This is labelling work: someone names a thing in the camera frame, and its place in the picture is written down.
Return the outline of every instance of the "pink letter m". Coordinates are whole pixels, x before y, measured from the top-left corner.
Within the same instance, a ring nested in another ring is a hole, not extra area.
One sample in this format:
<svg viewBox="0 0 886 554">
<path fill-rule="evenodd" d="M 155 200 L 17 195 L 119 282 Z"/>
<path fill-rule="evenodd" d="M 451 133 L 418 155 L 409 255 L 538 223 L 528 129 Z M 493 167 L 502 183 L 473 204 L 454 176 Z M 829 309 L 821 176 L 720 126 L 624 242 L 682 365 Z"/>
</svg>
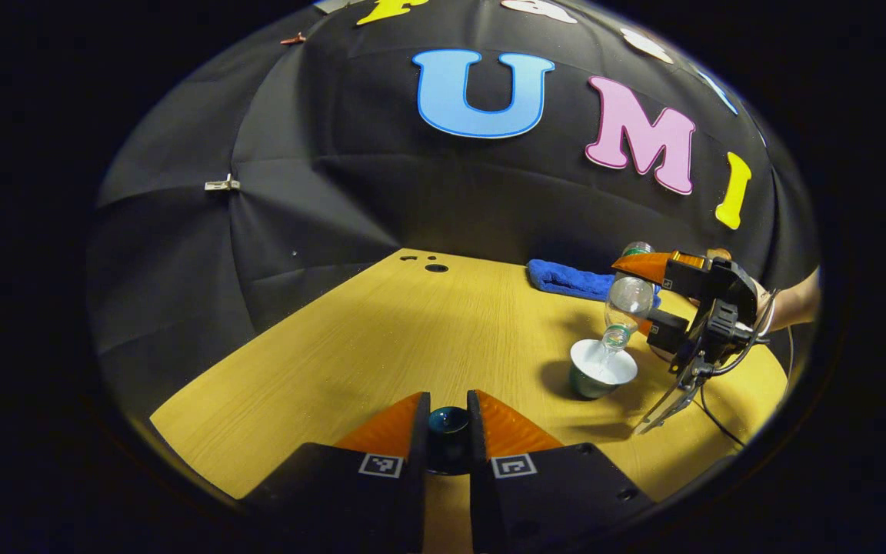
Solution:
<svg viewBox="0 0 886 554">
<path fill-rule="evenodd" d="M 665 108 L 653 125 L 625 85 L 604 77 L 590 77 L 590 84 L 601 93 L 601 132 L 597 141 L 587 146 L 587 158 L 595 164 L 624 169 L 628 161 L 621 141 L 626 135 L 634 167 L 641 175 L 651 169 L 665 148 L 665 159 L 655 169 L 655 179 L 679 194 L 692 193 L 689 162 L 696 124 L 674 109 Z"/>
</svg>

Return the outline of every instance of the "blue letter u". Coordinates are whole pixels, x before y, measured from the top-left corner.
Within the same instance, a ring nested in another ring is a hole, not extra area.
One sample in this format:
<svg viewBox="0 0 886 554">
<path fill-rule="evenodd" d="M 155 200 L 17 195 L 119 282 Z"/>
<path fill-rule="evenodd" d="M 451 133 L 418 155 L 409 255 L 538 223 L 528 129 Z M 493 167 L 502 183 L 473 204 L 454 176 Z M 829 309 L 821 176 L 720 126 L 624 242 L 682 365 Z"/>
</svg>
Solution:
<svg viewBox="0 0 886 554">
<path fill-rule="evenodd" d="M 467 74 L 481 54 L 471 50 L 429 50 L 412 57 L 419 72 L 419 115 L 436 129 L 475 138 L 505 138 L 535 127 L 542 117 L 544 77 L 551 61 L 528 54 L 501 54 L 512 70 L 511 104 L 485 112 L 467 104 Z"/>
</svg>

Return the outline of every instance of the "black fabric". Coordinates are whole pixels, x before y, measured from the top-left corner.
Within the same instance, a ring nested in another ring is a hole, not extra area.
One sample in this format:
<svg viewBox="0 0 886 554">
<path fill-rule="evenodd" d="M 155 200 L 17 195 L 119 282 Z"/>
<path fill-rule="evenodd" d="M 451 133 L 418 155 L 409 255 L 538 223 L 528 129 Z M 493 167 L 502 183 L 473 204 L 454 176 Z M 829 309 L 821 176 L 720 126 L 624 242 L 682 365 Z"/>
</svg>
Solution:
<svg viewBox="0 0 886 554">
<path fill-rule="evenodd" d="M 699 66 L 664 39 L 560 4 L 576 25 L 497 0 L 428 2 L 360 27 L 372 2 L 329 15 L 310 7 L 169 92 L 112 165 L 88 253 L 92 332 L 125 402 L 151 410 L 401 246 L 598 273 L 636 239 L 660 252 L 721 246 L 769 288 L 801 281 L 818 263 L 811 204 L 770 126 L 700 67 L 727 92 L 734 115 Z M 675 63 L 637 52 L 622 27 L 653 36 Z M 296 32 L 306 42 L 278 44 Z M 502 140 L 423 122 L 411 59 L 436 48 L 482 54 L 467 94 L 487 110 L 511 99 L 499 54 L 552 60 L 541 121 Z M 601 118 L 588 84 L 595 75 L 627 85 L 650 122 L 667 106 L 695 122 L 689 196 L 669 192 L 652 171 L 586 158 Z M 714 217 L 727 192 L 728 152 L 753 173 L 736 231 Z M 229 172 L 240 190 L 204 192 L 204 182 Z M 145 400 L 128 399 L 137 393 Z"/>
</svg>

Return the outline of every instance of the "blue towel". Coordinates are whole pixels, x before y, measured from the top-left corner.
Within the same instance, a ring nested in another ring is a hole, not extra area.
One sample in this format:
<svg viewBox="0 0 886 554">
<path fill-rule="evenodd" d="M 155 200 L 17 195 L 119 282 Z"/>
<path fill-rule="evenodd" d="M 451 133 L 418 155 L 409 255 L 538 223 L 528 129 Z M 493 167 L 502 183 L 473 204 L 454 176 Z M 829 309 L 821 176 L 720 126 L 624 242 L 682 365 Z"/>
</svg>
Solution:
<svg viewBox="0 0 886 554">
<path fill-rule="evenodd" d="M 546 293 L 597 299 L 603 302 L 608 298 L 608 291 L 615 283 L 615 277 L 580 271 L 561 263 L 532 259 L 528 262 L 528 281 L 531 281 L 532 286 L 539 291 Z M 661 304 L 658 291 L 661 291 L 661 287 L 655 285 L 655 299 L 651 303 L 653 308 Z"/>
</svg>

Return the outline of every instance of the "wooden table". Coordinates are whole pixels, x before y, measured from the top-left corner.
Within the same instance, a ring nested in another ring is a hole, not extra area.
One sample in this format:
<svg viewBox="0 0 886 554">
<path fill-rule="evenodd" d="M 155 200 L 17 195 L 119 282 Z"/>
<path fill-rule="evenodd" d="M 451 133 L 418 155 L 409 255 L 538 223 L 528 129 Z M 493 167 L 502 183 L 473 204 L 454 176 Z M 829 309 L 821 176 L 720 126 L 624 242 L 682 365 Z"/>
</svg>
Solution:
<svg viewBox="0 0 886 554">
<path fill-rule="evenodd" d="M 429 260 L 435 255 L 436 260 Z M 417 256 L 403 260 L 403 256 Z M 443 264 L 443 273 L 425 269 Z M 661 292 L 661 308 L 695 308 Z M 331 445 L 384 407 L 428 390 L 432 408 L 481 389 L 566 445 L 593 442 L 655 501 L 735 444 L 698 403 L 631 436 L 674 382 L 635 334 L 635 381 L 597 400 L 573 396 L 570 346 L 600 338 L 604 303 L 542 293 L 524 266 L 402 249 L 293 313 L 183 387 L 152 414 L 166 442 L 222 491 L 249 494 L 303 442 Z M 784 393 L 764 346 L 707 384 L 707 404 L 746 441 Z M 425 551 L 470 552 L 470 478 L 429 476 Z"/>
</svg>

